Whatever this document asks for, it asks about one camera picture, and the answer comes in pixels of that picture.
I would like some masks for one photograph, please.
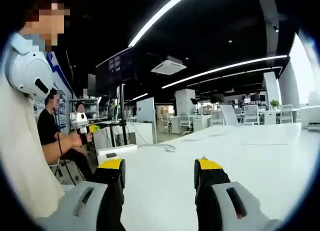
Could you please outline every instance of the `device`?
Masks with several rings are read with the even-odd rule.
[[[120,220],[125,184],[125,160],[107,160],[89,181],[68,191],[53,214],[39,218],[37,223],[47,231],[125,231]]]
[[[173,75],[185,68],[187,68],[187,66],[184,66],[181,60],[168,55],[165,57],[165,60],[154,67],[151,72],[162,75]]]
[[[84,112],[72,112],[69,115],[71,129],[81,129],[89,124],[87,116]]]
[[[251,101],[260,101],[260,95],[259,93],[255,93],[253,95],[250,96]]]
[[[112,87],[117,87],[134,77],[134,53],[133,48],[128,47],[95,67],[97,95],[108,95]]]
[[[18,33],[10,37],[8,52],[5,75],[9,84],[36,101],[45,100],[54,82],[44,53]]]
[[[223,94],[214,94],[211,97],[211,103],[215,104],[215,103],[223,103],[225,101],[225,97]]]
[[[320,131],[320,105],[303,107],[300,112],[303,129]]]
[[[88,74],[88,96],[96,96],[96,76],[94,74]]]
[[[273,231],[281,223],[265,216],[254,195],[205,157],[194,161],[194,188],[199,231]]]
[[[246,97],[246,98],[244,99],[244,103],[245,103],[245,104],[251,103],[251,98]]]

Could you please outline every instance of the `computer monitor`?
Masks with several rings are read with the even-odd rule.
[[[225,102],[225,97],[223,94],[214,94],[212,97],[211,97],[211,103],[212,104],[215,104],[215,103],[223,103]]]
[[[96,96],[96,76],[88,74],[88,96]]]
[[[135,78],[133,48],[128,47],[95,67],[97,95],[108,95],[110,88]]]
[[[245,99],[244,99],[244,103],[245,103],[245,104],[251,103],[251,98],[249,98],[249,97],[245,98]]]
[[[195,98],[190,98],[193,105],[198,105],[198,101]]]
[[[251,102],[253,101],[259,101],[260,100],[260,95],[259,93],[255,93],[253,95],[250,96]]]

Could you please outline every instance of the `white wall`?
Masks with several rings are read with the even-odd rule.
[[[275,72],[265,72],[263,74],[263,81],[266,89],[266,100],[268,102],[267,106],[269,106],[272,100],[279,101]]]
[[[191,115],[196,110],[190,99],[196,98],[196,92],[192,89],[183,89],[175,92],[176,113],[180,115],[187,113]]]
[[[288,62],[278,81],[282,104],[300,108],[297,81],[291,61]]]

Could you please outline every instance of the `white desk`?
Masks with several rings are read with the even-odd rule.
[[[212,126],[165,142],[175,152],[141,147],[123,153],[121,222],[127,230],[198,230],[194,162],[203,156],[254,194],[269,218],[283,220],[309,181],[319,140],[319,133],[301,130],[299,123]]]

